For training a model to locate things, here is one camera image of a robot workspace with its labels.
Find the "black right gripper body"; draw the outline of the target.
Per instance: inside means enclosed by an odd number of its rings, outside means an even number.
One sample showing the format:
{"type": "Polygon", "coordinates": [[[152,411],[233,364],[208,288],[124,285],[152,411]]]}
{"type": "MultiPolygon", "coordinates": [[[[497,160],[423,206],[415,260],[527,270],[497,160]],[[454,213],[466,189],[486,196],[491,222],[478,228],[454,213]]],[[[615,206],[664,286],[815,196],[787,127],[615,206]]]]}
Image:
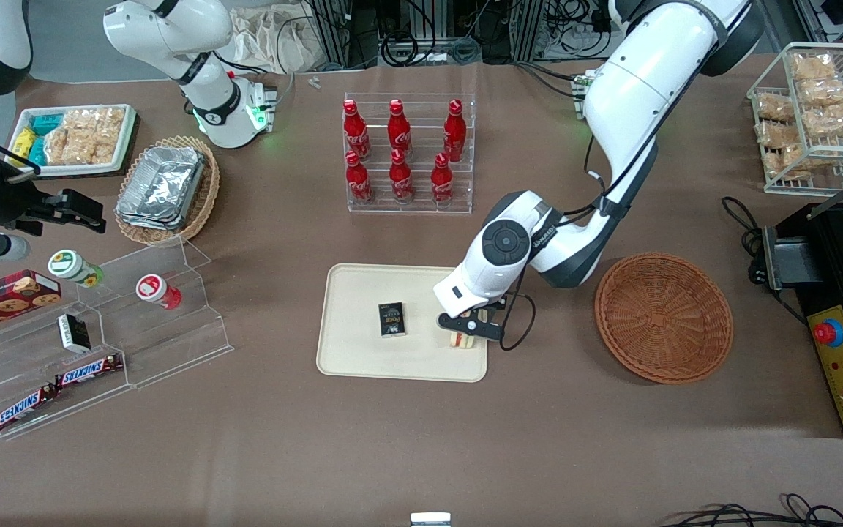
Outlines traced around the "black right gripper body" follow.
{"type": "Polygon", "coordinates": [[[14,229],[15,223],[53,219],[53,210],[45,203],[48,194],[41,193],[30,180],[10,183],[10,177],[19,174],[11,165],[0,165],[0,228],[14,229]]]}

